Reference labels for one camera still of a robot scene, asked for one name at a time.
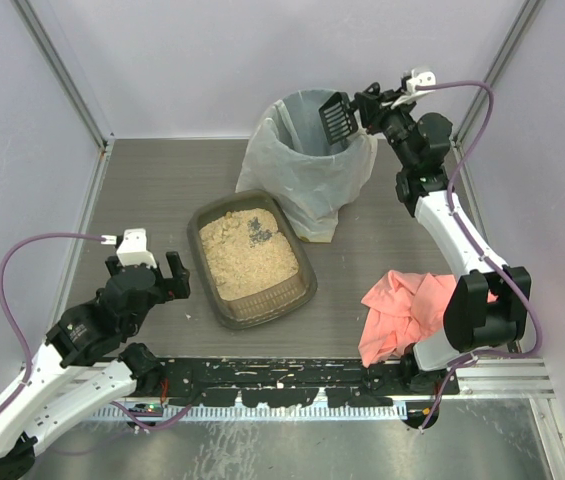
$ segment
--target gray wooden table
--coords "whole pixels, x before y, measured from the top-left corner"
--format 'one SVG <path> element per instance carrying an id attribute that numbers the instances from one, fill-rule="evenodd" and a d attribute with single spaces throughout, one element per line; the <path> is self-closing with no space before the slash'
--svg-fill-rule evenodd
<path id="1" fill-rule="evenodd" d="M 269 324 L 231 331 L 215 320 L 194 269 L 186 227 L 193 212 L 233 193 L 245 140 L 118 140 L 89 231 L 144 227 L 166 267 L 177 250 L 191 269 L 191 297 L 154 308 L 134 341 L 161 356 L 357 357 L 364 294 L 390 269 L 448 273 L 429 234 L 395 194 L 397 158 L 383 142 L 360 197 L 340 211 L 331 244 L 305 246 L 318 278 L 306 306 Z M 69 305 L 93 297 L 111 252 L 85 244 Z"/>

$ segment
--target translucent plastic bag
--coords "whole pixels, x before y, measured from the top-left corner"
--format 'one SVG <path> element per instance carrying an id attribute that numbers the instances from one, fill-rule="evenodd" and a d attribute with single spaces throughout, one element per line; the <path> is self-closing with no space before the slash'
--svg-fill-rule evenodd
<path id="1" fill-rule="evenodd" d="M 235 188 L 269 192 L 310 242 L 331 241 L 338 210 L 358 197 L 377 153 L 377 139 L 362 132 L 328 144 L 318 109 L 333 93 L 305 90 L 271 105 L 249 140 Z"/>

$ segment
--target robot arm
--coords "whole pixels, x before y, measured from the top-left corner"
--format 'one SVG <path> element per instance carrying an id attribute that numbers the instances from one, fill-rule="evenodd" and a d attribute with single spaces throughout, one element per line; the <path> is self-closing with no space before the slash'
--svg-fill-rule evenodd
<path id="1" fill-rule="evenodd" d="M 20 478 L 36 455 L 90 413 L 133 392 L 148 393 L 162 379 L 160 362 L 146 346 L 132 344 L 101 373 L 58 397 L 87 367 L 136 335 L 153 306 L 190 294 L 189 272 L 178 254 L 166 254 L 173 278 L 164 278 L 143 229 L 105 239 L 117 246 L 117 255 L 106 260 L 111 278 L 93 300 L 65 311 L 49 330 L 30 379 L 0 413 L 0 479 Z M 0 406 L 23 378 L 24 372 L 0 394 Z"/>
<path id="2" fill-rule="evenodd" d="M 409 354 L 420 371 L 445 368 L 474 350 L 506 345 L 524 335 L 526 310 L 485 257 L 500 267 L 527 298 L 531 289 L 527 271 L 509 267 L 496 255 L 462 211 L 455 193 L 447 192 L 444 158 L 451 149 L 452 124 L 438 113 L 427 113 L 417 122 L 410 115 L 415 100 L 431 93 L 417 87 L 431 85 L 435 85 L 435 75 L 426 68 L 415 69 L 404 75 L 396 90 L 382 92 L 380 85 L 373 83 L 356 93 L 353 100 L 346 93 L 335 93 L 320 108 L 331 144 L 346 140 L 358 130 L 356 112 L 367 133 L 386 137 L 402 164 L 396 176 L 398 199 L 431 234 L 458 281 L 444 313 L 444 329 L 416 343 Z M 488 301 L 489 293 L 495 301 Z"/>

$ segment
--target brown plastic tray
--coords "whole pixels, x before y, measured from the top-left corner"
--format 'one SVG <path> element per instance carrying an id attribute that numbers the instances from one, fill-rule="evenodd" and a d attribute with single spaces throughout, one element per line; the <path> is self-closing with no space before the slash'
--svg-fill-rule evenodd
<path id="1" fill-rule="evenodd" d="M 228 212 L 239 212 L 254 208 L 263 208 L 273 214 L 278 223 L 279 231 L 289 241 L 298 261 L 298 273 L 259 293 L 232 301 L 223 300 L 211 276 L 211 270 L 200 238 L 200 229 L 223 217 Z M 200 208 L 189 222 L 187 233 L 193 261 L 196 264 L 211 306 L 218 321 L 228 328 L 243 329 L 279 318 L 304 305 L 317 291 L 317 278 L 302 248 L 302 243 L 295 235 L 278 203 L 265 191 L 249 190 L 236 193 Z"/>

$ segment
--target crumpled cloth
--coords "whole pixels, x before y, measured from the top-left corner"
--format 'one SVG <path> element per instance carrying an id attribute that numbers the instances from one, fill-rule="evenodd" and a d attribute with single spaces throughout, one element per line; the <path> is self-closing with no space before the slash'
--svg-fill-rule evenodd
<path id="1" fill-rule="evenodd" d="M 362 364 L 402 356 L 406 347 L 440 330 L 455 285 L 453 275 L 391 270 L 383 276 L 362 299 L 369 307 L 358 346 Z"/>

